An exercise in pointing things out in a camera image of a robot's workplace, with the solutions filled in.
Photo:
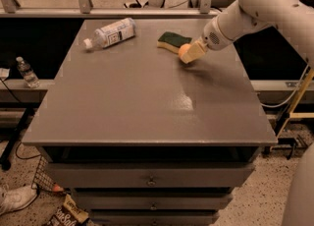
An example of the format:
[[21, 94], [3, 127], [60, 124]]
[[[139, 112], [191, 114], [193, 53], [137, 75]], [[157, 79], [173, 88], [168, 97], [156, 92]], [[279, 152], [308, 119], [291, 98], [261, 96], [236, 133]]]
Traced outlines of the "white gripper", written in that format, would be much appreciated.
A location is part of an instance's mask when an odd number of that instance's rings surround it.
[[207, 48], [200, 43], [203, 40], [211, 50], [222, 50], [232, 44], [220, 30], [218, 19], [214, 18], [204, 27], [202, 37], [194, 38], [190, 48], [182, 57], [179, 56], [185, 64], [202, 57], [206, 53]]

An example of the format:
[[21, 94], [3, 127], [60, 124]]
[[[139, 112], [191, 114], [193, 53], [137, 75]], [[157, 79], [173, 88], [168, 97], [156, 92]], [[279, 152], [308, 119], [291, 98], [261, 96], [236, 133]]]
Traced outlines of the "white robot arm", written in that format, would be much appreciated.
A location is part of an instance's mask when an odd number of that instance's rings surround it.
[[[188, 64], [267, 27], [275, 28], [314, 69], [313, 9], [299, 0], [235, 0], [204, 27], [197, 40], [180, 48], [179, 57]], [[298, 162], [282, 226], [314, 226], [314, 143]]]

